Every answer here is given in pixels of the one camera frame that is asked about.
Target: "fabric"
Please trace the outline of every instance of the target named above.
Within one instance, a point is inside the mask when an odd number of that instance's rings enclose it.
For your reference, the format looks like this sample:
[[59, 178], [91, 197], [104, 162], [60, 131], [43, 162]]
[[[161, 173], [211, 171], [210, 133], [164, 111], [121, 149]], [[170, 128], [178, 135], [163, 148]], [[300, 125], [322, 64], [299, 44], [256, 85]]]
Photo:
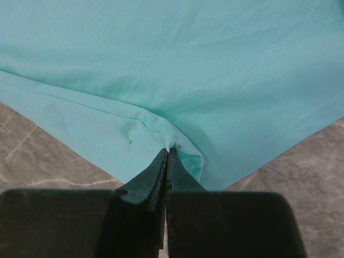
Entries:
[[220, 190], [344, 116], [343, 6], [5, 1], [0, 101], [123, 182], [176, 147]]

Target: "gray marble countertop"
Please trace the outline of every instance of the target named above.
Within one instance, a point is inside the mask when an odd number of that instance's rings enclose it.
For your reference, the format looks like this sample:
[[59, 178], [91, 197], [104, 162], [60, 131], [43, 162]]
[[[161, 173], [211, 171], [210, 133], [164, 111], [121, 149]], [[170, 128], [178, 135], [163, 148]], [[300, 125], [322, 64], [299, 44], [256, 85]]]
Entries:
[[[0, 103], [0, 192], [10, 188], [115, 189], [121, 183]], [[344, 120], [227, 190], [283, 194], [311, 258], [344, 257]], [[165, 248], [160, 257], [168, 257]]]

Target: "marble surface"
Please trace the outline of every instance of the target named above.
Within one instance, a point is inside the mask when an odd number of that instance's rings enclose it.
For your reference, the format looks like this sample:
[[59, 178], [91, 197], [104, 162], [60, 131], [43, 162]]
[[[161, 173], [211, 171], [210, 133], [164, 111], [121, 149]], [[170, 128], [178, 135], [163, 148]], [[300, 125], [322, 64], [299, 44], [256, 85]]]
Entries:
[[[0, 192], [10, 188], [115, 189], [120, 185], [0, 103]], [[344, 257], [344, 120], [227, 190], [280, 192], [293, 208], [309, 257]], [[168, 257], [166, 248], [160, 257]]]

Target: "stitching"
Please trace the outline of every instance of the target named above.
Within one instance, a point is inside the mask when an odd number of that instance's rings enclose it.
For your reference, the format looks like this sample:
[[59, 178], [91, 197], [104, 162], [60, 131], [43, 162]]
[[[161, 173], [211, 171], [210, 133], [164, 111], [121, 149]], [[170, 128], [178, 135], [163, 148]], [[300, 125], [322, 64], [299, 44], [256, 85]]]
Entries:
[[[278, 134], [284, 132], [287, 128], [289, 128], [290, 126], [292, 126], [293, 124], [295, 124], [297, 121], [299, 121], [300, 119], [304, 118], [305, 116], [309, 115], [310, 113], [314, 112], [316, 109], [318, 109], [320, 106], [324, 105], [325, 103], [329, 102], [331, 99], [336, 98], [340, 95], [342, 95], [344, 93], [344, 91], [334, 95], [333, 97], [327, 99], [326, 101], [322, 102], [321, 104], [319, 104], [318, 106], [316, 106], [315, 108], [313, 108], [312, 110], [308, 111], [306, 114], [302, 115], [301, 117], [299, 117], [298, 119], [296, 119], [294, 122], [292, 122], [290, 125], [288, 125], [286, 128], [282, 129], [281, 131], [279, 131], [278, 133], [274, 134], [272, 137], [270, 137], [268, 140], [274, 138], [275, 136], [277, 136]], [[295, 132], [297, 132], [298, 130], [300, 130], [301, 128], [303, 128], [306, 124], [310, 123], [311, 121], [317, 119], [318, 117], [322, 116], [324, 113], [326, 113], [327, 111], [329, 111], [330, 109], [336, 107], [336, 105], [331, 106], [329, 109], [326, 109], [324, 112], [322, 112], [320, 115], [316, 116], [315, 118], [309, 120], [308, 122], [304, 123], [301, 127], [297, 128], [296, 130], [292, 131], [290, 134], [288, 134], [285, 138], [283, 138], [281, 141], [279, 141], [276, 144], [271, 145], [270, 147], [268, 147], [267, 149], [265, 149], [262, 153], [258, 154], [257, 156], [254, 156], [253, 158], [251, 158], [249, 161], [252, 161], [253, 159], [257, 158], [258, 156], [262, 155], [263, 153], [265, 153], [266, 151], [268, 151], [269, 149], [271, 149], [272, 147], [278, 145], [279, 143], [281, 143], [283, 140], [285, 140], [286, 138], [288, 138], [289, 136], [291, 136], [292, 134], [294, 134]], [[249, 152], [247, 152], [246, 154], [244, 154], [242, 157], [239, 158], [239, 160], [242, 160], [244, 157], [246, 157], [248, 154], [250, 154], [253, 150], [257, 149], [259, 146], [261, 146], [263, 143], [260, 143], [259, 145], [257, 145], [256, 147], [254, 147], [253, 149], [251, 149]], [[241, 166], [237, 167], [237, 169], [235, 169], [234, 171], [232, 171], [232, 173], [237, 172], [239, 169], [241, 169], [242, 167], [246, 167], [249, 164], [251, 164], [251, 162], [249, 163], [245, 163], [242, 164]], [[229, 163], [225, 166], [223, 166], [222, 168], [220, 168], [217, 172], [215, 172], [214, 174], [212, 174], [211, 176], [207, 177], [206, 179], [210, 179], [212, 178], [214, 175], [220, 173], [222, 170], [224, 170], [225, 168], [227, 168], [229, 166]], [[213, 183], [211, 183], [208, 187], [214, 185], [215, 183], [217, 183], [220, 179], [215, 180]]]
[[22, 87], [20, 87], [20, 86], [14, 85], [14, 84], [12, 84], [12, 83], [4, 82], [4, 81], [2, 81], [2, 80], [0, 80], [0, 82], [2, 82], [2, 83], [4, 83], [4, 84], [7, 84], [7, 85], [9, 85], [9, 86], [13, 86], [13, 87], [16, 87], [16, 88], [21, 88], [22, 90], [26, 90], [26, 91], [29, 91], [29, 92], [33, 92], [33, 93], [40, 94], [40, 95], [43, 95], [43, 96], [49, 96], [49, 97], [61, 99], [61, 100], [63, 100], [63, 101], [71, 102], [71, 103], [74, 103], [74, 104], [77, 104], [77, 105], [80, 105], [80, 106], [85, 106], [86, 108], [90, 108], [90, 109], [97, 110], [97, 111], [100, 111], [100, 112], [112, 114], [112, 115], [114, 115], [114, 116], [118, 116], [118, 117], [122, 117], [122, 118], [127, 118], [127, 119], [136, 120], [136, 121], [141, 122], [141, 123], [145, 126], [145, 128], [147, 128], [147, 129], [148, 129], [149, 131], [151, 131], [151, 132], [161, 133], [161, 134], [163, 134], [163, 135], [165, 135], [166, 132], [167, 132], [167, 133], [170, 133], [170, 132], [169, 132], [168, 130], [166, 130], [166, 129], [163, 129], [162, 131], [155, 131], [155, 130], [152, 130], [152, 129], [150, 129], [149, 127], [156, 128], [156, 126], [154, 126], [154, 125], [152, 125], [152, 124], [145, 124], [142, 120], [140, 120], [140, 119], [138, 119], [138, 118], [121, 116], [120, 114], [116, 114], [116, 113], [113, 113], [113, 112], [109, 112], [109, 111], [97, 109], [97, 108], [95, 108], [95, 107], [88, 106], [88, 105], [85, 105], [85, 104], [82, 104], [82, 103], [79, 103], [79, 102], [76, 102], [76, 101], [71, 101], [71, 100], [69, 100], [69, 99], [61, 98], [61, 97], [54, 96], [54, 95], [45, 94], [45, 93], [42, 93], [42, 92], [37, 92], [37, 91], [31, 90], [31, 89], [25, 89], [25, 88], [22, 88]]
[[[32, 81], [32, 82], [37, 82], [37, 83], [40, 83], [40, 84], [50, 85], [50, 84], [38, 82], [38, 81], [29, 79], [29, 78], [24, 78], [24, 79], [29, 80], [29, 81]], [[20, 86], [18, 86], [18, 85], [14, 85], [14, 84], [12, 84], [12, 83], [4, 82], [4, 81], [2, 81], [2, 80], [0, 80], [0, 82], [2, 82], [2, 83], [4, 83], [4, 84], [7, 84], [7, 85], [9, 85], [9, 86], [13, 86], [13, 87], [16, 87], [16, 88], [21, 88], [22, 90], [26, 90], [26, 91], [29, 91], [29, 92], [33, 92], [33, 93], [40, 94], [40, 95], [43, 95], [43, 96], [49, 96], [49, 97], [61, 99], [61, 100], [67, 101], [67, 102], [71, 102], [71, 103], [77, 104], [77, 105], [85, 106], [85, 107], [90, 108], [90, 109], [93, 109], [93, 110], [97, 110], [97, 111], [100, 111], [100, 112], [112, 114], [112, 115], [114, 115], [114, 116], [118, 116], [118, 117], [122, 117], [122, 118], [127, 118], [127, 119], [132, 119], [132, 120], [135, 120], [135, 121], [139, 121], [139, 122], [141, 122], [141, 123], [144, 125], [144, 127], [145, 127], [146, 129], [148, 129], [149, 131], [155, 132], [155, 133], [160, 133], [161, 136], [162, 136], [164, 139], [166, 139], [166, 140], [168, 141], [168, 142], [166, 143], [166, 144], [168, 145], [168, 147], [172, 148], [172, 147], [174, 147], [175, 144], [178, 144], [177, 141], [176, 141], [176, 138], [175, 138], [174, 134], [173, 134], [171, 131], [169, 131], [169, 130], [167, 130], [167, 129], [165, 129], [165, 128], [163, 128], [163, 129], [160, 130], [160, 131], [156, 131], [156, 130], [150, 129], [150, 127], [151, 127], [151, 128], [156, 128], [156, 126], [153, 125], [153, 124], [150, 124], [150, 123], [149, 123], [149, 124], [145, 124], [145, 122], [143, 122], [142, 120], [140, 120], [140, 119], [138, 119], [138, 118], [132, 118], [132, 117], [121, 116], [121, 115], [116, 114], [116, 113], [113, 113], [113, 112], [109, 112], [109, 111], [104, 111], [104, 110], [101, 110], [101, 109], [97, 109], [97, 108], [95, 108], [95, 107], [91, 107], [91, 106], [88, 106], [88, 105], [85, 105], [85, 104], [81, 104], [81, 103], [79, 103], [79, 102], [71, 101], [71, 100], [69, 100], [69, 99], [64, 99], [64, 98], [61, 98], [61, 97], [58, 97], [58, 96], [45, 94], [45, 93], [38, 92], [38, 91], [35, 91], [35, 90], [31, 90], [31, 89], [25, 89], [25, 88], [22, 88], [22, 87], [20, 87]], [[194, 169], [194, 157], [193, 157], [192, 155], [187, 155], [187, 163], [190, 163], [190, 162], [191, 162], [191, 166], [189, 166], [189, 167], [190, 167], [190, 172], [192, 172], [193, 169]]]

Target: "seam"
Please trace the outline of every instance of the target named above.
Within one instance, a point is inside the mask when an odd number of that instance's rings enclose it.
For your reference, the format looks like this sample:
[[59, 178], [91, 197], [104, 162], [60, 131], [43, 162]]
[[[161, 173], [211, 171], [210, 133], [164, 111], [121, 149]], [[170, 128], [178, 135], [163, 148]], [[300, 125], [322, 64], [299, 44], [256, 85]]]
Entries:
[[[287, 128], [289, 128], [290, 126], [294, 125], [297, 121], [299, 121], [300, 119], [308, 116], [309, 114], [311, 114], [312, 112], [314, 112], [316, 109], [318, 109], [320, 106], [323, 106], [325, 103], [329, 102], [331, 99], [336, 98], [340, 95], [344, 94], [344, 91], [334, 95], [333, 97], [328, 98], [327, 100], [325, 100], [324, 102], [322, 102], [321, 104], [317, 105], [315, 108], [313, 108], [312, 110], [308, 111], [307, 113], [305, 113], [304, 115], [302, 115], [301, 117], [297, 118], [294, 122], [292, 122], [290, 125], [288, 125], [287, 127], [285, 127], [284, 129], [282, 129], [281, 131], [279, 131], [278, 133], [274, 134], [272, 137], [270, 137], [268, 140], [265, 140], [264, 142], [258, 144], [256, 147], [254, 147], [253, 149], [251, 149], [249, 152], [247, 152], [246, 154], [244, 154], [241, 158], [239, 158], [239, 160], [242, 160], [244, 157], [246, 157], [248, 154], [250, 154], [253, 150], [257, 149], [258, 147], [260, 147], [263, 143], [269, 141], [270, 139], [274, 138], [275, 136], [279, 135], [280, 133], [284, 132]], [[272, 144], [270, 147], [266, 148], [264, 151], [260, 152], [258, 155], [254, 156], [253, 158], [251, 158], [249, 160], [249, 162], [242, 164], [240, 166], [238, 166], [234, 171], [232, 171], [231, 173], [236, 173], [238, 172], [239, 169], [248, 166], [249, 164], [252, 163], [252, 160], [259, 157], [260, 155], [262, 155], [263, 153], [265, 153], [266, 151], [268, 151], [269, 149], [273, 148], [274, 146], [277, 146], [278, 144], [280, 144], [282, 141], [284, 141], [286, 138], [290, 137], [291, 135], [293, 135], [295, 132], [299, 131], [300, 129], [302, 129], [305, 125], [307, 125], [308, 123], [314, 121], [315, 119], [321, 117], [322, 115], [324, 115], [324, 113], [327, 113], [329, 110], [331, 110], [332, 108], [336, 107], [337, 105], [333, 105], [330, 108], [326, 109], [324, 112], [322, 112], [320, 115], [316, 116], [315, 118], [312, 118], [311, 120], [305, 122], [302, 126], [298, 127], [296, 130], [292, 131], [291, 133], [289, 133], [286, 137], [284, 137], [282, 140], [280, 140], [279, 142]], [[226, 169], [229, 166], [229, 163], [226, 164], [225, 166], [223, 166], [222, 168], [220, 168], [217, 172], [215, 172], [214, 174], [212, 174], [210, 177], [207, 177], [206, 179], [211, 179], [213, 176], [215, 176], [216, 174], [220, 173], [221, 171], [223, 171], [224, 169]], [[213, 183], [211, 183], [210, 185], [208, 185], [207, 187], [211, 187], [212, 185], [214, 185], [215, 183], [217, 183], [220, 179], [215, 180]]]
[[[32, 82], [36, 82], [36, 83], [40, 83], [40, 84], [45, 84], [45, 85], [49, 85], [49, 86], [52, 86], [52, 87], [56, 87], [56, 86], [51, 85], [51, 84], [47, 84], [47, 83], [35, 81], [35, 80], [30, 79], [30, 78], [21, 77], [21, 76], [15, 75], [15, 74], [11, 74], [11, 75], [16, 76], [16, 77], [23, 78], [23, 79], [25, 79], [25, 80], [29, 80], [29, 81], [32, 81]], [[104, 110], [101, 110], [101, 109], [97, 109], [97, 108], [95, 108], [95, 107], [88, 106], [88, 105], [85, 105], [85, 104], [82, 104], [82, 103], [79, 103], [79, 102], [76, 102], [76, 101], [71, 101], [71, 100], [69, 100], [69, 99], [61, 98], [61, 97], [54, 96], [54, 95], [50, 95], [50, 94], [45, 94], [45, 93], [38, 92], [38, 91], [35, 91], [35, 90], [31, 90], [31, 89], [25, 89], [25, 88], [23, 88], [23, 87], [21, 87], [21, 86], [18, 86], [18, 85], [9, 83], [9, 82], [4, 82], [4, 81], [2, 81], [2, 80], [0, 80], [0, 83], [4, 83], [4, 84], [7, 84], [7, 85], [12, 86], [12, 87], [20, 88], [20, 89], [25, 90], [25, 91], [33, 92], [33, 93], [35, 93], [35, 94], [40, 94], [40, 95], [43, 95], [43, 96], [49, 96], [49, 97], [61, 99], [61, 100], [63, 100], [63, 101], [71, 102], [71, 103], [74, 103], [74, 104], [77, 104], [77, 105], [80, 105], [80, 106], [85, 106], [86, 108], [90, 108], [90, 109], [97, 110], [97, 111], [100, 111], [100, 112], [108, 113], [108, 114], [111, 114], [111, 115], [114, 115], [114, 116], [118, 116], [118, 117], [121, 117], [121, 118], [126, 118], [126, 119], [131, 119], [131, 120], [139, 121], [139, 122], [141, 122], [141, 123], [144, 125], [144, 127], [145, 127], [146, 129], [148, 129], [149, 131], [154, 132], [154, 133], [160, 133], [161, 136], [162, 136], [164, 139], [166, 139], [166, 140], [168, 141], [168, 143], [167, 143], [167, 144], [168, 144], [168, 147], [172, 148], [172, 147], [174, 147], [174, 145], [176, 144], [175, 136], [174, 136], [174, 134], [173, 134], [171, 131], [169, 131], [169, 130], [167, 130], [167, 129], [165, 129], [165, 128], [163, 128], [163, 129], [160, 130], [160, 131], [153, 130], [153, 129], [149, 128], [149, 127], [156, 128], [155, 125], [153, 125], [153, 124], [146, 124], [146, 123], [143, 122], [141, 119], [133, 118], [133, 117], [122, 116], [122, 115], [119, 115], [119, 114], [116, 114], [116, 113], [113, 113], [113, 112], [109, 112], [109, 111], [104, 111]], [[194, 157], [193, 157], [192, 155], [187, 155], [187, 159], [188, 159], [187, 163], [190, 163], [190, 162], [191, 162], [191, 166], [188, 164], [188, 166], [190, 167], [189, 172], [191, 173], [191, 172], [194, 170]]]
[[[35, 81], [35, 80], [27, 79], [27, 78], [24, 78], [24, 79], [30, 80], [30, 81], [33, 81], [33, 82], [37, 82], [37, 83], [41, 83], [41, 84], [45, 84], [45, 85], [50, 85], [50, 84], [38, 82], [38, 81]], [[90, 109], [97, 110], [97, 111], [100, 111], [100, 112], [112, 114], [112, 115], [114, 115], [114, 116], [118, 116], [118, 117], [122, 117], [122, 118], [127, 118], [127, 119], [136, 120], [136, 121], [141, 122], [141, 123], [144, 125], [144, 127], [145, 127], [146, 129], [148, 129], [149, 131], [154, 132], [154, 133], [161, 133], [161, 134], [163, 134], [163, 135], [164, 135], [165, 133], [170, 133], [170, 132], [169, 132], [168, 130], [166, 130], [166, 129], [163, 129], [162, 131], [155, 131], [155, 130], [153, 130], [153, 129], [150, 129], [149, 127], [155, 127], [155, 128], [156, 128], [156, 126], [154, 126], [154, 125], [152, 125], [152, 124], [145, 124], [141, 119], [138, 119], [138, 118], [121, 116], [120, 114], [116, 114], [116, 113], [113, 113], [113, 112], [109, 112], [109, 111], [104, 111], [104, 110], [101, 110], [101, 109], [97, 109], [97, 108], [95, 108], [95, 107], [88, 106], [88, 105], [85, 105], [85, 104], [81, 104], [81, 103], [76, 102], [76, 101], [71, 101], [71, 100], [69, 100], [69, 99], [61, 98], [61, 97], [54, 96], [54, 95], [50, 95], [50, 94], [45, 94], [45, 93], [42, 93], [42, 92], [37, 92], [37, 91], [35, 91], [35, 90], [25, 89], [25, 88], [22, 88], [22, 87], [20, 87], [20, 86], [14, 85], [14, 84], [12, 84], [12, 83], [4, 82], [4, 81], [2, 81], [2, 80], [0, 80], [0, 82], [1, 82], [1, 83], [4, 83], [4, 84], [7, 84], [7, 85], [9, 85], [9, 86], [13, 86], [13, 87], [16, 87], [16, 88], [20, 88], [20, 89], [22, 89], [22, 90], [26, 90], [26, 91], [29, 91], [29, 92], [33, 92], [33, 93], [40, 94], [40, 95], [43, 95], [43, 96], [49, 96], [49, 97], [61, 99], [61, 100], [63, 100], [63, 101], [71, 102], [71, 103], [74, 103], [74, 104], [77, 104], [77, 105], [80, 105], [80, 106], [85, 106], [86, 108], [90, 108]]]

